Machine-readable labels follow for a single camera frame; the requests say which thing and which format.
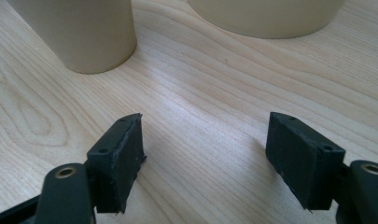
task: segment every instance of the wood grain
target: wood grain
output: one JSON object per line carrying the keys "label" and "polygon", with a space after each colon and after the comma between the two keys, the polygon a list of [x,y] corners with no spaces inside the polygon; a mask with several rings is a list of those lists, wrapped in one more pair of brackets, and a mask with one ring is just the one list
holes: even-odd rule
{"label": "wood grain", "polygon": [[321,31],[264,40],[218,29],[186,0],[133,0],[138,48],[117,69],[66,69],[0,0],[0,212],[55,166],[86,160],[140,112],[147,162],[125,215],[99,223],[333,223],[302,210],[265,158],[271,111],[378,162],[378,0],[348,0]]}

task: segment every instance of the beige cylinder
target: beige cylinder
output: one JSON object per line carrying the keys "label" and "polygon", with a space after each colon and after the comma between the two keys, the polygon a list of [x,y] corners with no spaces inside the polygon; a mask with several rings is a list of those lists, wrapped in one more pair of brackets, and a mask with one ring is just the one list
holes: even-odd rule
{"label": "beige cylinder", "polygon": [[113,69],[136,48],[131,0],[7,0],[66,67]]}
{"label": "beige cylinder", "polygon": [[292,38],[326,26],[343,0],[189,0],[214,25],[260,38]]}

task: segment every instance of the cylindrical container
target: cylindrical container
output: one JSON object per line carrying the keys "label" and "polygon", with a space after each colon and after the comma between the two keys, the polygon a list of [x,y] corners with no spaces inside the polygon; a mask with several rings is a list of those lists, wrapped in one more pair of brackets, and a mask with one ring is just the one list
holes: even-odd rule
{"label": "cylindrical container", "polygon": [[131,0],[7,0],[66,67],[102,73],[136,48]]}
{"label": "cylindrical container", "polygon": [[207,21],[260,38],[292,38],[326,26],[343,0],[189,0]]}

